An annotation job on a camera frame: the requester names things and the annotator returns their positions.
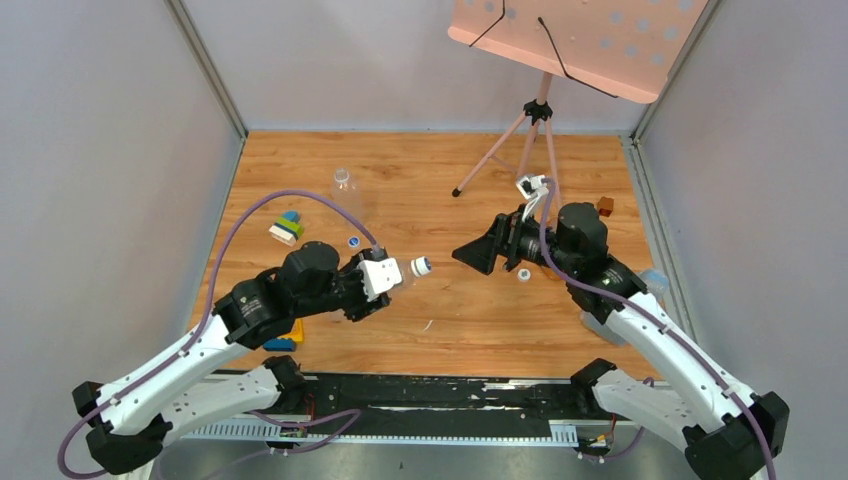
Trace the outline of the clear bottle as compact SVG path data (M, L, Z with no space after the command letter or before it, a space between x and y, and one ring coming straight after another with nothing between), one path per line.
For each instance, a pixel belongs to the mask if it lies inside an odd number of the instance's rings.
M365 202L352 173L346 168L337 168L333 174L332 198L361 224L365 224Z
M399 260L397 258L395 258L395 259L397 260L397 262L398 262L398 264L399 264L399 266L402 270L403 282L390 291L391 298L393 297L393 295L399 294L402 290L412 287L415 284L416 280L419 279L419 278L414 277L412 275L411 271L410 271L410 261L414 258L412 258L412 259L402 259L402 260ZM333 323L335 323L334 322L334 311L329 314L329 318Z

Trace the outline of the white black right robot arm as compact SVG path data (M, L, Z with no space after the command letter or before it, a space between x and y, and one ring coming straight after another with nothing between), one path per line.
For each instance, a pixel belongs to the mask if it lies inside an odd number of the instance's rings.
M657 390L596 359L572 377L571 403L584 417L604 410L637 423L683 452L701 479L776 476L789 407L776 393L758 394L712 360L665 312L642 279L608 251L607 226L590 203L569 203L555 229L523 208L499 214L479 238L456 248L455 260L485 275L497 258L562 277L580 309L634 347L668 383Z

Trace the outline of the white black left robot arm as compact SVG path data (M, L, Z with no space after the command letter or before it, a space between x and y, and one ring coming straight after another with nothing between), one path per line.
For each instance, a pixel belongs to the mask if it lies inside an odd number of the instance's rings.
M272 406L298 411L306 386L284 357L217 387L199 382L218 367L290 332L299 319L342 312L360 321L387 307L403 282L403 265L380 248L346 263L337 250L310 241L278 267L237 283L207 318L134 371L73 391L89 454L103 472L128 473L155 459L182 435L206 424Z

